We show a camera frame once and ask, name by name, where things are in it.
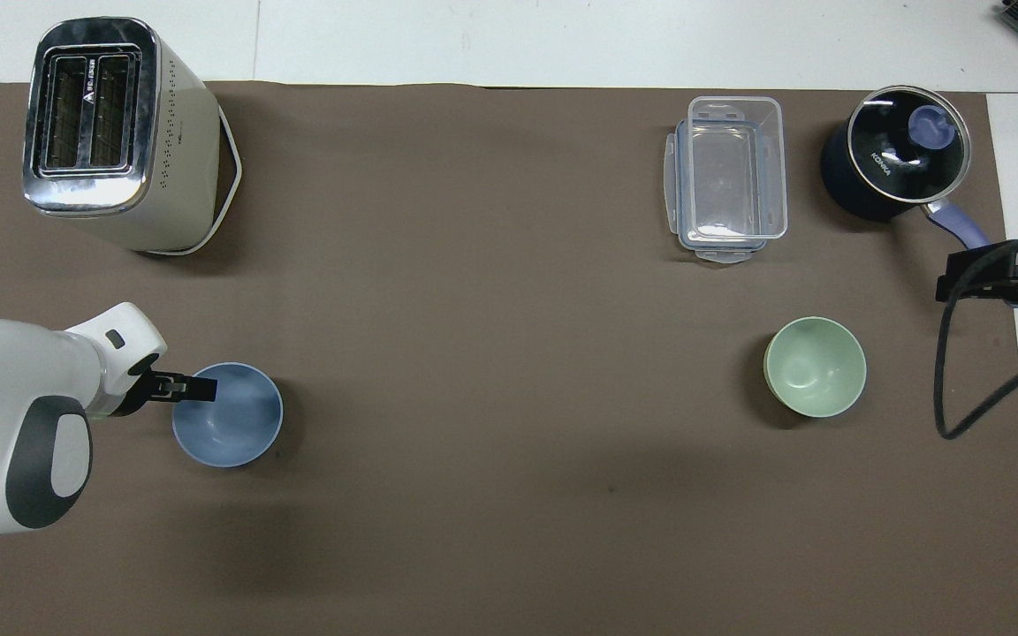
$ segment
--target pot handle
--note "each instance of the pot handle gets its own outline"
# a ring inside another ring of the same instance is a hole
[[[929,201],[921,207],[921,212],[925,213],[925,217],[932,221],[934,225],[938,225],[964,243],[965,249],[982,248],[993,243],[972,218],[949,198]]]

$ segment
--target lid knob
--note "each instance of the lid knob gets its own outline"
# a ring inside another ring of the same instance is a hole
[[[909,140],[922,149],[940,151],[957,138],[957,128],[941,106],[917,106],[909,113]]]

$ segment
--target plastic food container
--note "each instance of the plastic food container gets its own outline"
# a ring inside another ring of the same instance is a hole
[[[747,261],[787,232],[784,121],[769,97],[698,97],[667,136],[670,230],[715,263]]]

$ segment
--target bowl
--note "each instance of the bowl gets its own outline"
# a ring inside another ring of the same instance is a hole
[[[776,398],[809,418],[851,407],[866,384],[857,338],[829,317],[808,315],[784,326],[765,351],[765,380]]]
[[[214,402],[175,404],[171,426],[178,446],[216,468],[258,459],[278,439],[284,404],[274,380],[242,362],[222,362],[194,373],[218,380]]]

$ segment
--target saucepan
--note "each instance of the saucepan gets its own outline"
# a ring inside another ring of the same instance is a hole
[[[821,173],[847,212],[889,221],[920,207],[966,248],[989,243],[949,200],[968,172],[972,142],[964,117],[946,98],[916,85],[889,85],[864,97],[828,138]]]

